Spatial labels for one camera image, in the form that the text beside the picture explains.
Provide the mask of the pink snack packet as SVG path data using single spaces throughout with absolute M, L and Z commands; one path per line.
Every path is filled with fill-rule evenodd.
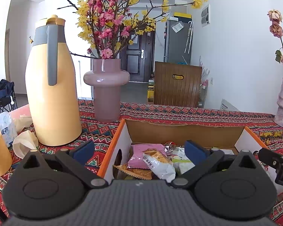
M 165 147 L 162 144 L 154 144 L 154 143 L 142 143 L 142 144 L 134 144 L 131 146 L 132 148 L 132 156 L 128 160 L 129 168 L 137 168 L 137 169 L 149 169 L 148 165 L 144 161 L 144 153 L 147 150 L 159 151 L 163 155 L 165 155 Z

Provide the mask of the long green white bar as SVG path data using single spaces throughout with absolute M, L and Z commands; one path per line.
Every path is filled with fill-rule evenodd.
M 182 175 L 195 167 L 195 164 L 185 155 L 183 147 L 175 147 L 171 151 L 170 158 L 178 175 Z

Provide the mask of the red silver snack bag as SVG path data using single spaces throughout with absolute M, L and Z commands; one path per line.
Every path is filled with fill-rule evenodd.
M 176 150 L 176 148 L 178 148 L 178 146 L 172 141 L 164 144 L 165 154 L 167 156 L 170 156 Z

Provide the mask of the orange cracker packet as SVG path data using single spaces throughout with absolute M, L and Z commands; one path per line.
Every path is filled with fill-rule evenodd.
M 152 180 L 152 171 L 149 169 L 129 168 L 128 164 L 113 165 L 114 168 L 136 179 Z

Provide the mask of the fallen yellow petals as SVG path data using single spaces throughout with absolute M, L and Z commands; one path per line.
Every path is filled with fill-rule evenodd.
M 282 137 L 282 131 L 268 131 L 268 132 L 260 132 L 259 138 L 266 146 L 269 146 L 273 140 Z

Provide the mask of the beige paper cone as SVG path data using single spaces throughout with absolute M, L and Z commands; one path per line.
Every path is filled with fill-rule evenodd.
M 27 130 L 14 139 L 12 146 L 14 154 L 23 159 L 30 150 L 37 149 L 39 140 L 33 132 Z

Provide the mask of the pumpkin oat cracker packet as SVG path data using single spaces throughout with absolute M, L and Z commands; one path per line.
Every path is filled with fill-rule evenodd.
M 161 180 L 171 183 L 176 177 L 173 163 L 161 152 L 147 150 L 144 153 L 144 161 L 149 169 Z

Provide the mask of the wet wipes pack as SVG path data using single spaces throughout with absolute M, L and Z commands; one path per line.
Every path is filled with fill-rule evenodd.
M 0 131 L 6 146 L 9 148 L 18 136 L 16 126 L 9 112 L 0 113 Z

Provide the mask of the black bag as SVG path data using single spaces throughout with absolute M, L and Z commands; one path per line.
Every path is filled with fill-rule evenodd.
M 11 112 L 17 108 L 14 82 L 2 79 L 0 81 L 0 113 Z

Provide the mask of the yellow thermos jug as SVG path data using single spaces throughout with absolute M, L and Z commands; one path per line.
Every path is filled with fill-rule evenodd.
M 29 53 L 25 86 L 40 143 L 61 146 L 82 132 L 75 67 L 65 39 L 65 20 L 40 20 Z

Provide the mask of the red cardboard snack box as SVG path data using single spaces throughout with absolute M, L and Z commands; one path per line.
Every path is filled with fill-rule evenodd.
M 172 141 L 177 145 L 183 145 L 187 140 L 195 141 L 204 148 L 232 149 L 235 154 L 241 150 L 249 150 L 253 153 L 267 148 L 264 142 L 247 126 L 156 124 L 122 119 L 100 165 L 98 176 L 111 183 L 113 180 L 112 167 L 118 152 L 122 154 L 121 164 L 127 163 L 132 143 L 165 144 Z

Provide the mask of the wooden chair back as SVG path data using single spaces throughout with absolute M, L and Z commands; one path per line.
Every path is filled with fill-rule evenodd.
M 154 103 L 165 106 L 197 107 L 202 68 L 155 62 Z

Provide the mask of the dried pink roses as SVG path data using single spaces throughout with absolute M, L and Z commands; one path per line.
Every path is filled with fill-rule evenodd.
M 271 25 L 269 26 L 269 31 L 272 35 L 280 40 L 281 47 L 275 51 L 275 61 L 283 65 L 283 27 L 281 23 L 283 22 L 282 14 L 279 10 L 269 10 L 267 16 Z

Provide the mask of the dark brown entry door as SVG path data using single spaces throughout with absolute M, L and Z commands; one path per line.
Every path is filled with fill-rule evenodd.
M 122 49 L 121 69 L 129 72 L 131 82 L 148 82 L 153 71 L 155 31 L 130 35 L 132 44 Z

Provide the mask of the pink yellow blossom branches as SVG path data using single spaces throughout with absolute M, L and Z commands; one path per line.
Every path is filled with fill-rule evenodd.
M 68 1 L 78 15 L 78 36 L 88 42 L 84 55 L 88 59 L 115 59 L 137 36 L 153 32 L 158 22 L 165 22 L 170 8 L 177 6 L 168 0 L 161 5 L 150 3 L 141 12 L 132 14 L 131 8 L 140 0 L 78 0 Z

